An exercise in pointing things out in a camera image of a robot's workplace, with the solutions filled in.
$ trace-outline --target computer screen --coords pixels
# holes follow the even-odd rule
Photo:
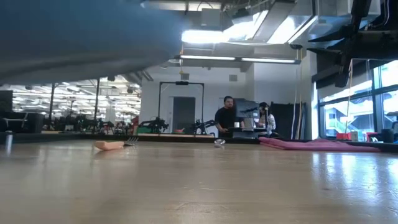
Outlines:
[[[260,118],[259,103],[245,99],[235,100],[237,118]]]

